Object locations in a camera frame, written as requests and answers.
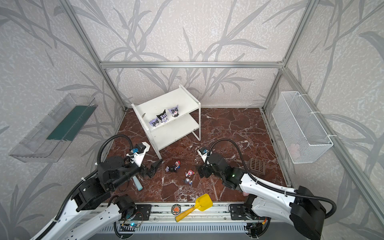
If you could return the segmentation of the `black eared kuromi figure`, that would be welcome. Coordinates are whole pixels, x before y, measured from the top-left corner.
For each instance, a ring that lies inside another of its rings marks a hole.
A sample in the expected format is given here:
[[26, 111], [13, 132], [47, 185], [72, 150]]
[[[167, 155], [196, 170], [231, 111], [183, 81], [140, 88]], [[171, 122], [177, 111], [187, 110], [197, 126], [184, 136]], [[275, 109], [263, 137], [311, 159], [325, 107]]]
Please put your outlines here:
[[171, 173], [176, 173], [178, 170], [178, 167], [176, 165], [173, 166], [167, 166], [166, 167], [166, 172], [171, 172]]

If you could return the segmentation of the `purple kuromi figure black bow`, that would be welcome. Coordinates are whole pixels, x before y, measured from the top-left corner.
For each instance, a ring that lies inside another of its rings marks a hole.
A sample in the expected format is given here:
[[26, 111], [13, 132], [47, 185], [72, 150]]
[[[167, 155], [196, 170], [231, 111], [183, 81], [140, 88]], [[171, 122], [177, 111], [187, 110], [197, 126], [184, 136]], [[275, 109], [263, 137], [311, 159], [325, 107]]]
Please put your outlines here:
[[158, 125], [160, 124], [160, 122], [159, 122], [159, 119], [158, 118], [155, 118], [155, 119], [153, 119], [153, 120], [151, 120], [150, 121], [150, 125], [152, 126], [152, 127], [157, 127]]

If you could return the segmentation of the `black hooded kuromi figure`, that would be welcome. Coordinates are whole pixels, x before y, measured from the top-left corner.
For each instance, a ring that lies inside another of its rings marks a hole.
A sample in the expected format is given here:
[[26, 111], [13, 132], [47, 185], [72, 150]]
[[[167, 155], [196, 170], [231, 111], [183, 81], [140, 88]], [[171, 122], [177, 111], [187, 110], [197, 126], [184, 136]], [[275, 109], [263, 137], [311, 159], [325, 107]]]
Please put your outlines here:
[[157, 115], [157, 118], [159, 119], [159, 121], [161, 123], [166, 123], [168, 122], [168, 116], [167, 116], [167, 113], [166, 113], [166, 110], [164, 110], [162, 113], [160, 113], [159, 115]]

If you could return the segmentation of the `purple striped bow kuromi figure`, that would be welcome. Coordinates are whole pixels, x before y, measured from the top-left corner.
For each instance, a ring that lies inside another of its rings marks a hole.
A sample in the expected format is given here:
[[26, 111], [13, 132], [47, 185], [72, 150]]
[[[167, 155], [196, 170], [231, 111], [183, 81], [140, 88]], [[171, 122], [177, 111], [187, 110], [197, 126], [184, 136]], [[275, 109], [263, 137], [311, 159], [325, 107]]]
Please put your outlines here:
[[170, 114], [172, 115], [173, 118], [176, 118], [176, 117], [179, 116], [179, 106], [178, 105], [176, 105], [175, 107], [170, 108], [168, 110], [169, 110], [169, 112], [170, 112]]

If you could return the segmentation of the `red cap doraemon figure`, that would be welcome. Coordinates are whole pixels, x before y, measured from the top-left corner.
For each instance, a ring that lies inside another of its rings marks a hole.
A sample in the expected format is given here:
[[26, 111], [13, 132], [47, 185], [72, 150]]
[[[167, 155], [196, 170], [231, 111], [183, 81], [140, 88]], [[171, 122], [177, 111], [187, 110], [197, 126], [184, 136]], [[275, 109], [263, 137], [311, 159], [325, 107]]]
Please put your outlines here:
[[181, 162], [180, 161], [176, 161], [175, 162], [175, 170], [178, 170], [181, 166]]

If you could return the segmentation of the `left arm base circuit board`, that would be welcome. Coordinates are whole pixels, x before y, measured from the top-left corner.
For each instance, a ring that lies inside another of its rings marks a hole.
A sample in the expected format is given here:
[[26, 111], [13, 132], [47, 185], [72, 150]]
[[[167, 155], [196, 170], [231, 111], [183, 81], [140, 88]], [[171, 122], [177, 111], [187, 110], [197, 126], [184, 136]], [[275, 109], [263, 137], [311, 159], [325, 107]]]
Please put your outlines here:
[[122, 224], [120, 227], [120, 231], [121, 232], [135, 232], [140, 227], [141, 227], [141, 223]]

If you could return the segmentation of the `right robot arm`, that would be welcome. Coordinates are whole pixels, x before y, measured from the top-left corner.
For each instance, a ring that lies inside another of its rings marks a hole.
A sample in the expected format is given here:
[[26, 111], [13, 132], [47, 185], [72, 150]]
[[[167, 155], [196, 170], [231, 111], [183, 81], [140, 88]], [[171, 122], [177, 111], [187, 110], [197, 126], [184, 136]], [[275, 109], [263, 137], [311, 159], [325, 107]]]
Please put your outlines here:
[[247, 194], [243, 214], [250, 219], [265, 217], [286, 222], [309, 240], [321, 239], [325, 219], [337, 210], [334, 201], [315, 196], [309, 189], [282, 187], [254, 176], [247, 166], [231, 167], [213, 147], [200, 148], [203, 164], [198, 167], [201, 178], [214, 175], [231, 190]]

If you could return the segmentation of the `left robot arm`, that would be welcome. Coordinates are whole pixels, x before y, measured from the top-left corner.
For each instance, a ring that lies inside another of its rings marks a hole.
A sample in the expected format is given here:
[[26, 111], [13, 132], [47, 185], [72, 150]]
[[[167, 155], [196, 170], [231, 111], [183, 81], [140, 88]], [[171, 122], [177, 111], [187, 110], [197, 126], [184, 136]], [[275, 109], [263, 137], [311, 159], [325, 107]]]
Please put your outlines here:
[[[113, 156], [102, 161], [105, 147], [117, 138], [129, 143], [126, 157]], [[108, 138], [97, 155], [97, 168], [70, 191], [57, 215], [37, 233], [35, 240], [85, 240], [110, 223], [127, 220], [139, 213], [136, 204], [128, 195], [113, 195], [121, 185], [136, 175], [153, 178], [162, 160], [150, 168], [143, 164], [149, 151], [146, 142], [133, 145], [131, 139], [118, 134]]]

